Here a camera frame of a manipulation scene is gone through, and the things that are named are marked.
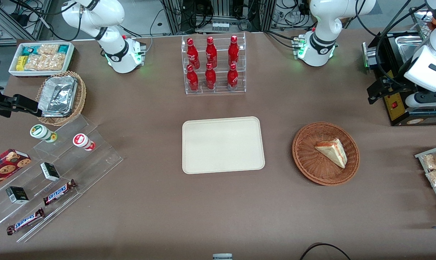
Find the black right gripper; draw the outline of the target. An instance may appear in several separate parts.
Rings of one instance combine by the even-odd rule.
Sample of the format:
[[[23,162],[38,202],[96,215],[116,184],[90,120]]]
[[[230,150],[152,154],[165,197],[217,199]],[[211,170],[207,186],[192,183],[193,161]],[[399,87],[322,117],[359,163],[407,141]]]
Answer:
[[[23,112],[36,117],[41,117],[42,110],[40,110],[38,106],[38,102],[20,94],[0,99],[0,108],[12,108],[13,112]],[[0,110],[0,116],[10,118],[12,111]]]

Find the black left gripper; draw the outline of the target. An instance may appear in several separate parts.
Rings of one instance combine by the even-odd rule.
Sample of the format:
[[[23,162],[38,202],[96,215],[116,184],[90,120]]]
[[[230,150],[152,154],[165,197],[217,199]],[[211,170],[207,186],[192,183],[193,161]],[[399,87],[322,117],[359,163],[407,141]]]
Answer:
[[[385,76],[380,77],[367,88],[368,102],[373,105],[377,100],[399,92],[416,92],[416,84],[405,77],[389,79]]]

